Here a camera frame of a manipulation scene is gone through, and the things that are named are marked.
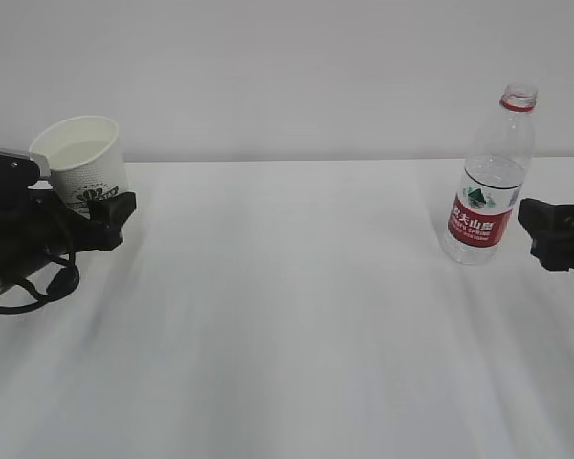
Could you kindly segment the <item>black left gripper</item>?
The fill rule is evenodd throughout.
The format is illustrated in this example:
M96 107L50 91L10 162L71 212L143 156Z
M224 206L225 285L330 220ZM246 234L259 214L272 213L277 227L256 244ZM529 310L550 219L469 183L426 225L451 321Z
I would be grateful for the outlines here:
M0 287L50 263L75 267L77 252L112 251L123 242L123 226L136 208L136 194L128 191L90 201L85 218L55 193L34 192L22 208L0 213Z

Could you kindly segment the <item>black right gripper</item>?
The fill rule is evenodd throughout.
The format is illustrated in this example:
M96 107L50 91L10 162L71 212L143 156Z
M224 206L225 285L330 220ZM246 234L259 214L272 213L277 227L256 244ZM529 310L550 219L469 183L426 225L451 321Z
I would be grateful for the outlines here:
M525 198L520 201L518 221L532 238L530 253L546 270L574 270L574 204Z

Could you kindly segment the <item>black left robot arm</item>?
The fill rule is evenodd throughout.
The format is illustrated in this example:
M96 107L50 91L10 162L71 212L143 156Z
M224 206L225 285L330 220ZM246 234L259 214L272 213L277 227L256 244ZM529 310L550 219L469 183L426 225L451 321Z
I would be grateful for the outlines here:
M0 214L0 315L20 315L72 294L80 282L77 255L112 251L137 208L129 191L90 203L88 218L50 190L31 189L22 208Z

